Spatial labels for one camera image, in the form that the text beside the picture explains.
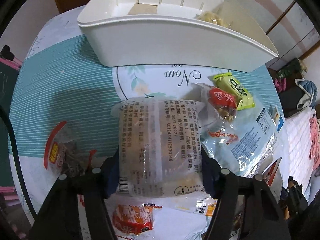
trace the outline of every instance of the white plastic bin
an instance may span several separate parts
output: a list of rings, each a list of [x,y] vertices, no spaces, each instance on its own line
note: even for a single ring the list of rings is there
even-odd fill
[[[157,14],[128,15],[135,3]],[[217,12],[232,29],[195,19]],[[105,66],[202,65],[250,72],[278,52],[240,6],[223,0],[91,0],[78,24]]]

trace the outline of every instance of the green snack package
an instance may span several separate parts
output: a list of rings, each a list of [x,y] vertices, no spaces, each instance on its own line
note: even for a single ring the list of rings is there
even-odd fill
[[[235,96],[238,111],[255,106],[252,95],[231,72],[215,75],[213,81],[218,88]]]

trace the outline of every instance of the white quilted bedding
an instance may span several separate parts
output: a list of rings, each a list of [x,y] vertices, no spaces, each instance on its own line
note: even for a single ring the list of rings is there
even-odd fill
[[[285,119],[289,141],[289,175],[302,184],[302,193],[308,187],[313,159],[309,159],[311,139],[309,118],[315,111],[306,107]]]

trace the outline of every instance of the round bolt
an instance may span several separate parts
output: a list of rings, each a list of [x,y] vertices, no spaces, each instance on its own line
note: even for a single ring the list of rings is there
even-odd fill
[[[65,180],[67,178],[67,175],[66,174],[61,174],[60,176],[59,176],[59,179],[60,180]]]
[[[228,169],[221,169],[221,173],[223,175],[229,175],[230,174],[230,171]]]
[[[98,167],[92,169],[92,173],[94,173],[94,174],[100,173],[100,171],[101,171],[101,169]]]
[[[255,178],[257,181],[262,181],[262,180],[263,180],[263,177],[262,177],[262,175],[260,175],[260,174],[255,175],[254,178]]]

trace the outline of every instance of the wall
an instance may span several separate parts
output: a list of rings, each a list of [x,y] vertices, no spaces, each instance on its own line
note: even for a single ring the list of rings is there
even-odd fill
[[[0,48],[9,45],[23,61],[44,24],[58,14],[54,0],[27,0],[0,37]]]
[[[316,103],[320,103],[320,47],[304,60],[308,68],[307,73],[303,73],[304,78],[312,81],[318,88]]]
[[[236,2],[255,18],[266,32],[293,0],[226,0]],[[295,57],[300,57],[311,48],[320,36],[313,24],[300,8],[295,4],[280,23],[268,34],[276,46],[279,57],[266,63],[274,70],[280,69]]]

